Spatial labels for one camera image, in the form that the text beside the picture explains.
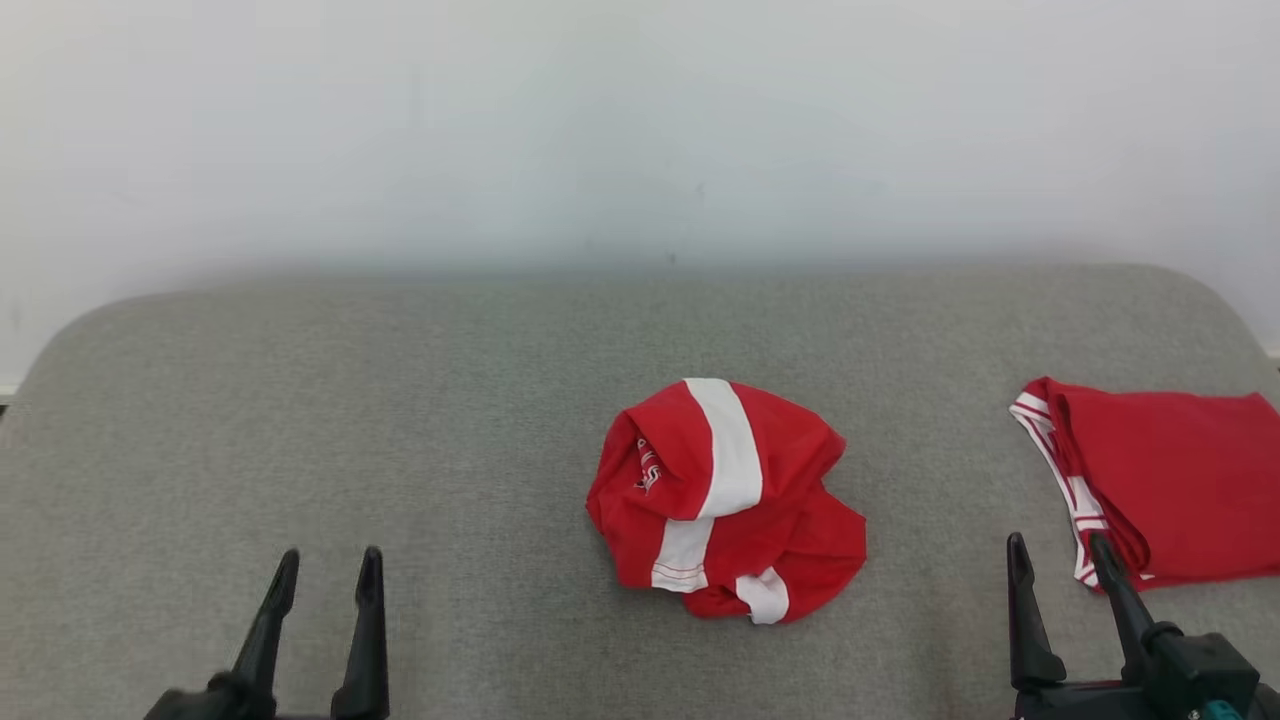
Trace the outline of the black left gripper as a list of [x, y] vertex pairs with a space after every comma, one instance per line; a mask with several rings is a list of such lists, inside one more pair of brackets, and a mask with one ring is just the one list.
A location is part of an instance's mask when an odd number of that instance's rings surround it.
[[[237, 678], [212, 678], [201, 691], [169, 689], [146, 719], [330, 719], [326, 714], [282, 714], [274, 680], [283, 624], [294, 602], [300, 551], [287, 550], [276, 566], [236, 659]], [[369, 546], [355, 587], [356, 621], [342, 685], [332, 697], [334, 719], [388, 719], [390, 683], [383, 553]]]

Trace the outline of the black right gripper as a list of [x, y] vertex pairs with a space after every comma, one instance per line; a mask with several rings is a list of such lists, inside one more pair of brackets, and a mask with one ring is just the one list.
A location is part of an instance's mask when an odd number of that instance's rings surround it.
[[1091, 557], [1123, 647], [1121, 682], [1065, 683], [1036, 597], [1036, 573], [1021, 533], [1007, 537], [1007, 630], [1015, 719], [1276, 719], [1277, 692], [1172, 682], [1169, 643], [1179, 626], [1153, 620], [1107, 536], [1091, 537]]

